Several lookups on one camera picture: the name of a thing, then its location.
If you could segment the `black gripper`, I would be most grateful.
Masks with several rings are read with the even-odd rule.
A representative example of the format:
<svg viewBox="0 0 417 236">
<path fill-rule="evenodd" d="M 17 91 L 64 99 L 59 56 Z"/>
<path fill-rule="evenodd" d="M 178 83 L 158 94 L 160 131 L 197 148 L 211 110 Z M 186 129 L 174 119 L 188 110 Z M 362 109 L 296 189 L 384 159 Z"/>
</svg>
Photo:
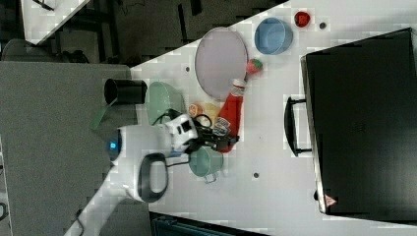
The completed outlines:
<svg viewBox="0 0 417 236">
<path fill-rule="evenodd" d="M 215 135 L 212 128 L 203 126 L 200 122 L 195 122 L 198 136 L 188 141 L 187 153 L 193 153 L 202 147 L 211 148 L 218 152 L 229 152 L 239 141 L 239 136 L 219 136 Z"/>
</svg>

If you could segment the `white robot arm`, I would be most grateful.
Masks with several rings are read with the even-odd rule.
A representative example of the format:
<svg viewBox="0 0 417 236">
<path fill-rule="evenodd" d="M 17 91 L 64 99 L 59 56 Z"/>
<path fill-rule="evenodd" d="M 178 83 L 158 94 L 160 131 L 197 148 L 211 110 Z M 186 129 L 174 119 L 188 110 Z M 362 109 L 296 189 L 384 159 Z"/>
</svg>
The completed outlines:
<svg viewBox="0 0 417 236">
<path fill-rule="evenodd" d="M 217 132 L 188 114 L 173 109 L 150 125 L 129 125 L 118 129 L 117 157 L 102 184 L 80 211 L 64 236 L 99 236 L 113 210 L 124 200 L 154 203 L 164 190 L 152 188 L 169 180 L 166 159 L 190 155 L 201 147 L 216 151 L 233 147 L 237 135 Z"/>
</svg>

